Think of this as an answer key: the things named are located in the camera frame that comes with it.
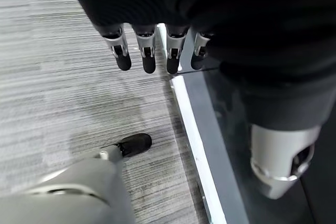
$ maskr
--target robotic finger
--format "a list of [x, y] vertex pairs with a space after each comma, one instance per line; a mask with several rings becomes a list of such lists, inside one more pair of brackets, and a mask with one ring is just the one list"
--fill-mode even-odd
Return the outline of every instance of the robotic finger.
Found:
[[167, 28], [167, 71], [170, 74], [177, 73], [180, 64], [180, 56], [183, 50], [188, 26], [166, 25]]
[[104, 35], [107, 45], [111, 48], [114, 57], [116, 58], [118, 67], [127, 71], [131, 68], [131, 58], [128, 53], [126, 36], [123, 28], [123, 24], [116, 25], [114, 30], [109, 31], [107, 35]]
[[155, 71], [155, 28], [156, 25], [132, 25], [142, 57], [143, 69], [146, 73]]

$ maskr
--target striped carpet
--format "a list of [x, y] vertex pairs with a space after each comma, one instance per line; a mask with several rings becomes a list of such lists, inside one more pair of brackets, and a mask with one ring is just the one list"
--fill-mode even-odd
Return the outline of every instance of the striped carpet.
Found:
[[77, 0], [0, 0], [0, 195], [145, 132], [153, 147], [123, 172], [137, 223], [206, 223], [161, 48], [146, 74], [125, 32], [127, 72]]

